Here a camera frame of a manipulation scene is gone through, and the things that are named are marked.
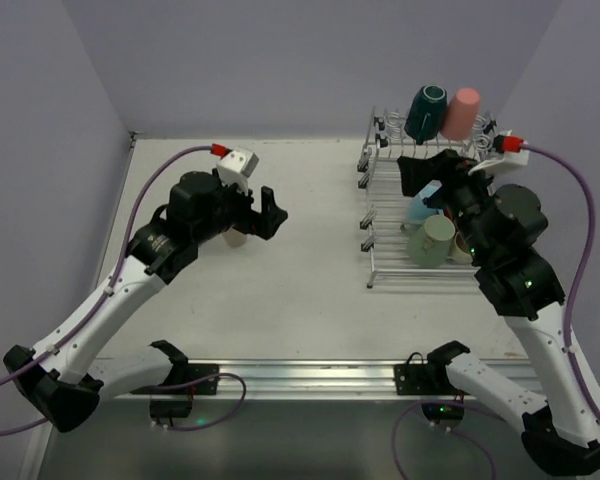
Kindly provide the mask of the beige tall cup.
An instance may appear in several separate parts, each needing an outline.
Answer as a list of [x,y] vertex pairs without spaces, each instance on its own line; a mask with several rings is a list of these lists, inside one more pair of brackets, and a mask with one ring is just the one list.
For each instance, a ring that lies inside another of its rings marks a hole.
[[229,248],[236,249],[240,248],[247,242],[247,236],[235,229],[229,229],[222,233],[226,245]]

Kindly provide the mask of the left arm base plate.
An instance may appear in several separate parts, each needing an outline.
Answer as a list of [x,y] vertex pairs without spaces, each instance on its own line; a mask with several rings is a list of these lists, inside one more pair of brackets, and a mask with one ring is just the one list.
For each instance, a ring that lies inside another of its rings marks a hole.
[[215,363],[180,363],[174,364],[166,379],[157,386],[151,386],[152,394],[170,395],[215,395],[218,379],[215,374],[220,366]]

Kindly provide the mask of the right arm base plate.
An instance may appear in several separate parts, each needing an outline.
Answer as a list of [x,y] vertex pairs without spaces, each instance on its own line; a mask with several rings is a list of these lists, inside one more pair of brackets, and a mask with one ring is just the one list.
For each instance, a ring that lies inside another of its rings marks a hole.
[[449,382],[445,368],[430,363],[420,352],[413,352],[403,363],[393,366],[393,380],[399,396],[452,396],[458,393]]

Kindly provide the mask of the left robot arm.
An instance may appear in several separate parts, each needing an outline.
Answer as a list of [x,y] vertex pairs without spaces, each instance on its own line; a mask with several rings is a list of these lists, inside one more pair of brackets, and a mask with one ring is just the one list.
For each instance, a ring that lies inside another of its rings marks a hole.
[[128,234],[113,270],[57,329],[32,347],[12,346],[3,363],[20,394],[57,431],[84,423],[111,381],[90,372],[96,356],[149,299],[195,262],[202,244],[231,229],[271,239],[287,220],[272,188],[260,210],[251,189],[224,183],[217,170],[192,171],[170,189],[150,221]]

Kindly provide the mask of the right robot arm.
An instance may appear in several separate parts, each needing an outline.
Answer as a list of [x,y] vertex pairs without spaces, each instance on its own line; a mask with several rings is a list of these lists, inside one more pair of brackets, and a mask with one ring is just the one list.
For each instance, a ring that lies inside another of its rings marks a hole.
[[471,251],[481,293],[523,346],[542,391],[526,390],[458,341],[428,353],[430,382],[473,396],[500,416],[546,474],[600,470],[600,387],[567,320],[562,285],[533,247],[548,226],[538,196],[516,184],[492,191],[490,175],[450,149],[428,159],[401,156],[397,165],[406,197],[439,182],[426,202],[450,215]]

